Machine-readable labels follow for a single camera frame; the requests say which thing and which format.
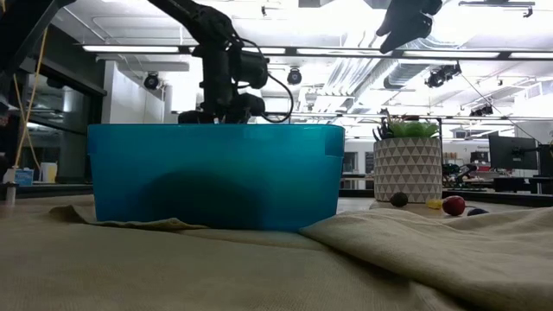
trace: red apple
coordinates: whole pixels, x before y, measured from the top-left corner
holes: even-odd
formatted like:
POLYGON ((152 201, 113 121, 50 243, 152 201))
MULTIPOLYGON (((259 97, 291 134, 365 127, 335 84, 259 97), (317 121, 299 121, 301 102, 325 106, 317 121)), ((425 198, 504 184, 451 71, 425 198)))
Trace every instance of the red apple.
POLYGON ((465 200, 460 196, 447 197, 442 203, 442 209, 451 216, 459 216, 465 212, 465 200))

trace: blue plastic bin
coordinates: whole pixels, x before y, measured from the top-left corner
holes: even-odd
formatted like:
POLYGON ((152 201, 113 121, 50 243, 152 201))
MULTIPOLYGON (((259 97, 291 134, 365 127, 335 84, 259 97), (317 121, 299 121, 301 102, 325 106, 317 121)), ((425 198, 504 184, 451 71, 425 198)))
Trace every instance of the blue plastic bin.
POLYGON ((91 125, 98 220, 295 231, 336 214, 332 125, 91 125))

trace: dark round ball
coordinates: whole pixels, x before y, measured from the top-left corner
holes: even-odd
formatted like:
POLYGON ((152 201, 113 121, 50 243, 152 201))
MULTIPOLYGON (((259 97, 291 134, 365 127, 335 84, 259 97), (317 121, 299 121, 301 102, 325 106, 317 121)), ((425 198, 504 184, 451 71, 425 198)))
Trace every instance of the dark round ball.
POLYGON ((483 210, 481 208, 473 208, 472 211, 468 212, 468 216, 474 216, 474 215, 481 215, 483 213, 489 213, 487 210, 483 210))
POLYGON ((391 196, 390 203, 395 207, 404 207, 409 202, 409 198, 407 197, 407 194, 404 193, 396 193, 391 196))

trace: ceiling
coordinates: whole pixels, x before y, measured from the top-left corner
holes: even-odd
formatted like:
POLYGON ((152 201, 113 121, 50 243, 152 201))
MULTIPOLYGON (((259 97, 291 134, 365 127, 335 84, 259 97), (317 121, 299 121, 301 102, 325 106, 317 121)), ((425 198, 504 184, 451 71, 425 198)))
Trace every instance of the ceiling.
MULTIPOLYGON (((553 23, 550 22, 553 2, 535 1, 533 16, 524 18, 524 8, 467 8, 458 6, 458 0, 450 0, 435 16, 433 40, 454 44, 459 49, 553 50, 553 23)), ((208 0, 200 3, 226 13, 238 33, 259 46, 368 48, 370 43, 366 40, 372 38, 385 14, 384 10, 374 10, 369 5, 382 6, 385 3, 382 1, 333 0, 321 7, 309 8, 305 7, 305 1, 298 0, 208 0), (266 8, 266 16, 261 12, 262 6, 266 8)), ((53 23, 86 44, 194 44, 178 22, 146 0, 78 0, 61 10, 53 23)), ((186 55, 135 55, 127 57, 127 61, 192 63, 190 56, 186 55)), ((377 63, 375 60, 371 67, 376 68, 377 63)), ((270 70, 278 79, 286 80, 289 69, 299 67, 302 84, 292 87, 295 97, 298 97, 303 93, 302 88, 329 82, 333 72, 338 70, 338 64, 337 59, 328 57, 272 57, 270 70)), ((356 62, 350 65, 360 66, 356 62)), ((475 101, 480 95, 461 77, 441 88, 429 89, 423 82, 431 68, 420 71, 402 92, 382 91, 382 80, 376 79, 376 84, 369 85, 356 98, 352 109, 364 107, 374 113, 382 107, 389 107, 398 113, 448 111, 449 114, 467 115, 471 106, 478 104, 475 101)), ((524 90, 519 85, 553 79, 553 64, 547 62, 463 61, 461 68, 464 76, 483 95, 490 95, 505 105, 514 105, 515 94, 524 90)), ((351 74, 360 73, 353 70, 351 74)), ((286 92, 272 82, 262 94, 264 98, 286 96, 286 92)), ((339 107, 343 102, 343 98, 327 98, 322 106, 325 109, 339 107)))

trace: yellow object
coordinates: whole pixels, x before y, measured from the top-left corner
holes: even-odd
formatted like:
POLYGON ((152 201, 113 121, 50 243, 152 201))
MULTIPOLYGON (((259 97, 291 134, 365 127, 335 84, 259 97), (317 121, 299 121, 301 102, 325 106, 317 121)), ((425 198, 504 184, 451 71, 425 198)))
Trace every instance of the yellow object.
POLYGON ((443 200, 427 200, 426 206, 432 209, 442 209, 443 200))

